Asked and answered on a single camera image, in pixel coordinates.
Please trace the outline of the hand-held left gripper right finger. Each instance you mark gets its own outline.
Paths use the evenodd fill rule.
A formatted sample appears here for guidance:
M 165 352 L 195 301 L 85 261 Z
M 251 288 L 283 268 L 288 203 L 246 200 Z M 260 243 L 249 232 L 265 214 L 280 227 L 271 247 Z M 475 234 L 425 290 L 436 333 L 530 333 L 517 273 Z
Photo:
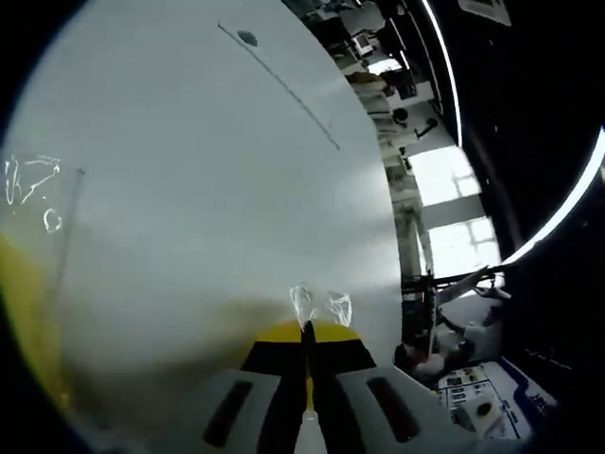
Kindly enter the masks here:
M 468 451 L 468 432 L 437 396 L 395 366 L 377 366 L 353 329 L 309 322 L 307 357 L 328 452 Z

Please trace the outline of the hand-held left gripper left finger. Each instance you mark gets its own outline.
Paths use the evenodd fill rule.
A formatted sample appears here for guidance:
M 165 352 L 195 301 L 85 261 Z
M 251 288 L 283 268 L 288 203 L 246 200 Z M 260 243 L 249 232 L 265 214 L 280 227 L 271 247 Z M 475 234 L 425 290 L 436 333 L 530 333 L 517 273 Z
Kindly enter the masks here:
M 188 453 L 293 453 L 307 407 L 306 346 L 296 321 L 255 336 L 238 369 L 208 378 L 186 413 Z

